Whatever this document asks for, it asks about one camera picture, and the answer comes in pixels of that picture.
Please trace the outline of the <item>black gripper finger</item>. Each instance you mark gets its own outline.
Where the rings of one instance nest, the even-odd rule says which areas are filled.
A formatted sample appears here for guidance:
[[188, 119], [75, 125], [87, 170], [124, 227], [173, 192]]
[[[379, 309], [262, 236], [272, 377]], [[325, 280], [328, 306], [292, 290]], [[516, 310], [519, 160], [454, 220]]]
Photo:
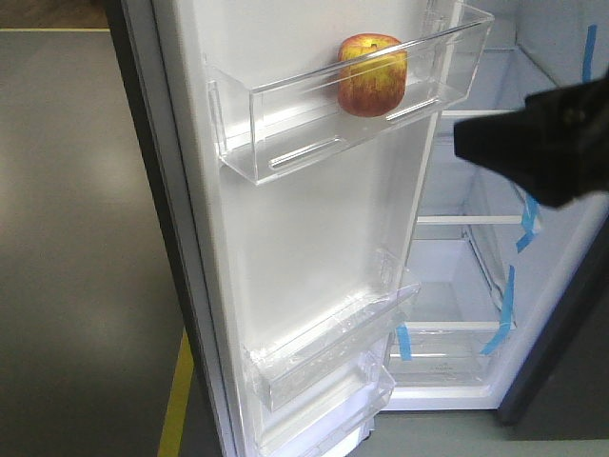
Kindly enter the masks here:
[[608, 77], [531, 94], [523, 109], [459, 121], [455, 155], [560, 208], [608, 190]]

